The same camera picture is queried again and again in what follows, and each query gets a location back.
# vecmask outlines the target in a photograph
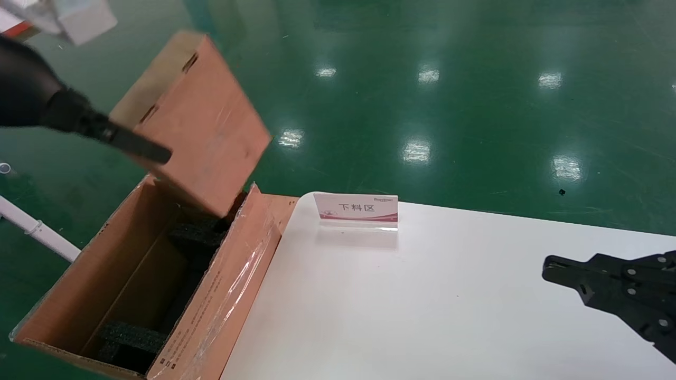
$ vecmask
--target white pipe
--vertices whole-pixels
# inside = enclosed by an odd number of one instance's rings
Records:
[[[33,219],[10,201],[0,197],[0,218],[2,217],[16,224],[24,230],[26,235],[33,237],[70,262],[73,262],[80,254],[79,248],[47,227],[42,220]]]

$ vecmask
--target white tabletop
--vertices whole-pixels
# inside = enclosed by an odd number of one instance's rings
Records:
[[[400,203],[400,230],[289,221],[222,380],[650,380],[672,364],[541,277],[544,258],[639,258],[676,237]]]

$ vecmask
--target box flap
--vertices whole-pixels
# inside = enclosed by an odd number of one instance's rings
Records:
[[[172,150],[165,165],[139,161],[175,193],[223,217],[270,133],[209,37],[176,34],[111,119]]]
[[[220,378],[281,234],[254,185],[147,378]]]

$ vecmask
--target cardboard box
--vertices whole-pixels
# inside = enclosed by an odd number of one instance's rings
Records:
[[[238,198],[270,135],[209,38],[192,32],[172,38],[111,118],[171,147],[172,159],[165,166],[141,162],[152,174],[13,341],[118,379],[219,379],[295,205],[255,185]],[[169,233],[207,218],[232,224],[149,369],[97,360],[111,321],[154,331],[166,323],[192,265]]]

